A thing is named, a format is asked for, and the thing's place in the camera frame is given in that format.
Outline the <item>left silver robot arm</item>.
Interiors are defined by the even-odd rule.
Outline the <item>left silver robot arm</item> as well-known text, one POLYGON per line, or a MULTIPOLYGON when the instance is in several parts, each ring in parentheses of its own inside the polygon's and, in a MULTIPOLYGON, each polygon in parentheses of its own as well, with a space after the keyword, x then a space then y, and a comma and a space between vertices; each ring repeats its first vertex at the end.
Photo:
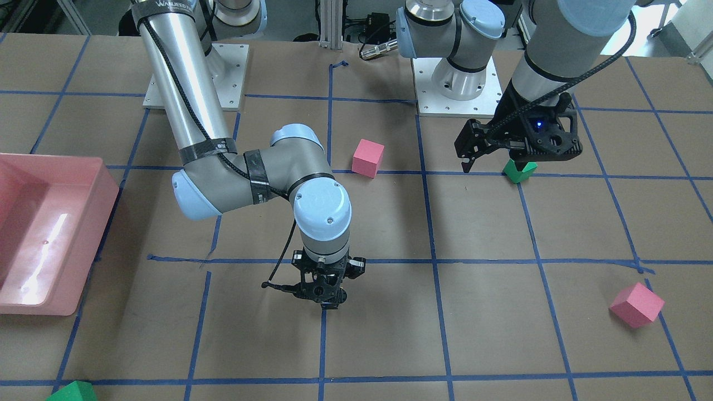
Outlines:
MULTIPOLYGON (((466 122, 454 141, 464 172, 501 148, 517 167, 565 162, 583 147, 572 91, 611 65, 635 36, 634 1, 529 1, 536 25, 492 119, 466 122)), ((489 1, 407 1, 397 11, 395 35, 406 58, 438 58, 434 83, 465 101, 486 79, 486 67, 506 28, 489 1)))

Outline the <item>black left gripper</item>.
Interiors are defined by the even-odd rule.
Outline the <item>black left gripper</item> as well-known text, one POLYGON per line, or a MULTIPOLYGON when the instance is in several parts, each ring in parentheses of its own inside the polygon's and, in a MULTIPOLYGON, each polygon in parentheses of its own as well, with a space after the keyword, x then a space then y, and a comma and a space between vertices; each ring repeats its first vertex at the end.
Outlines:
POLYGON ((505 93, 488 124, 469 119, 454 141, 464 173, 470 173, 475 160, 499 148, 509 150, 517 172, 535 170, 535 162, 564 162, 583 152, 577 134, 577 114, 568 92, 555 96, 554 106, 534 106, 507 122, 494 133, 496 124, 512 114, 527 100, 516 92, 505 93))

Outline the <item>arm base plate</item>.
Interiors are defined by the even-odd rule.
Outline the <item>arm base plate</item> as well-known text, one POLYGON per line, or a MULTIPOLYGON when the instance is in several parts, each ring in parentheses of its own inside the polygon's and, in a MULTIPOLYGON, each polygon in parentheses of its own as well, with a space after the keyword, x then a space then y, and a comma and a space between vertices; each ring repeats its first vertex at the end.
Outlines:
POLYGON ((494 59, 476 73, 455 69, 446 58, 412 60, 418 114, 491 118, 502 96, 494 59))
POLYGON ((198 61, 181 61, 179 66, 189 70, 176 69, 176 74, 186 95, 191 89, 196 98, 199 89, 212 85, 223 111, 240 111, 249 55, 248 44, 213 43, 208 56, 198 61))

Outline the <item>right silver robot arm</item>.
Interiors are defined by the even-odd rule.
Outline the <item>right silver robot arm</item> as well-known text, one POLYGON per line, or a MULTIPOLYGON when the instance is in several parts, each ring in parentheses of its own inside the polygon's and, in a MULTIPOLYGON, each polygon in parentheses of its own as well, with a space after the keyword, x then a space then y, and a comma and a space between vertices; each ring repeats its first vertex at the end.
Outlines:
POLYGON ((212 43, 213 25, 259 31, 266 19, 255 1, 133 1, 131 15, 153 67, 153 89, 169 119, 182 169, 172 177, 175 198, 192 220, 275 198, 290 202, 303 247, 292 264, 300 282, 270 287, 324 310, 346 301, 342 280, 364 273, 366 260, 350 257, 352 207, 333 176, 313 129, 289 124, 268 148, 239 151, 224 109, 242 94, 247 46, 212 43))

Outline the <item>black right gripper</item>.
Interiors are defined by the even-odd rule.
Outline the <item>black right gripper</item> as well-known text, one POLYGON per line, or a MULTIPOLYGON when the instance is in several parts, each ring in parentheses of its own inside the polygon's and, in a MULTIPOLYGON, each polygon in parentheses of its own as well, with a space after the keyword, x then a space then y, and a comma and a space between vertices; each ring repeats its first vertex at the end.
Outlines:
POLYGON ((301 280, 291 286, 291 294, 322 304, 323 310, 336 310, 348 297, 341 288, 342 280, 364 274, 367 259, 346 255, 337 262, 326 263, 322 258, 314 261, 304 251, 295 251, 292 264, 301 272, 301 280))

